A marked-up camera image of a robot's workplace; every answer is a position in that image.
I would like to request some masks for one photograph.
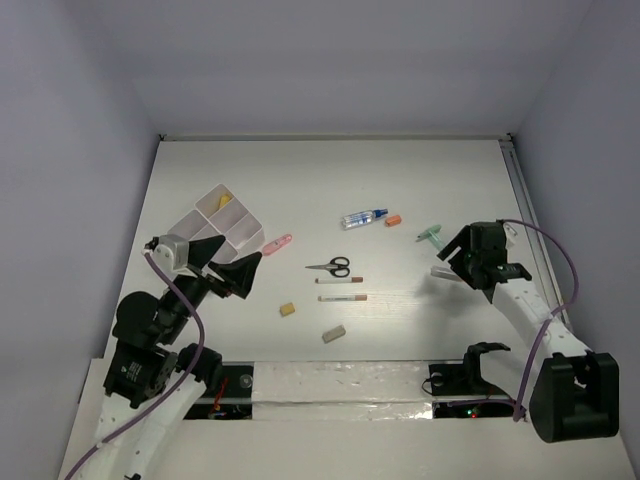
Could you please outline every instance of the bottle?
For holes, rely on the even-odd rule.
[[[372,223],[374,220],[378,220],[381,217],[384,217],[389,210],[386,208],[380,210],[365,210],[364,212],[353,213],[351,215],[347,215],[346,217],[342,217],[342,226],[345,230],[350,228],[362,227],[363,225],[368,225]]]

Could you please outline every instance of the scissors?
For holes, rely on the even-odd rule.
[[[309,265],[304,268],[311,268],[313,270],[326,270],[334,277],[342,278],[346,277],[351,273],[349,270],[349,265],[351,262],[347,257],[336,257],[332,258],[329,263],[324,265]]]

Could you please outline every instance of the pink object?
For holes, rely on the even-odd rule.
[[[262,249],[262,254],[265,257],[268,257],[269,255],[276,253],[278,250],[280,250],[282,247],[284,247],[288,243],[291,243],[291,240],[293,240],[293,237],[289,233],[287,233],[286,235],[281,236],[277,240],[274,240],[271,243],[267,243]]]

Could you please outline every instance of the scissors handle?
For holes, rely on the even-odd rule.
[[[335,265],[336,267],[329,270],[329,273],[334,277],[343,278],[347,277],[351,273],[351,270],[348,268],[351,262],[347,257],[332,258],[329,264]]]

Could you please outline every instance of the wall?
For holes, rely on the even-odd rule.
[[[0,470],[57,473],[157,135],[84,2],[0,15]]]
[[[640,2],[594,2],[516,136],[540,224],[581,275],[576,332],[620,364],[622,435],[640,473]],[[554,255],[565,295],[571,289]]]
[[[163,133],[514,131],[590,0],[90,0]]]

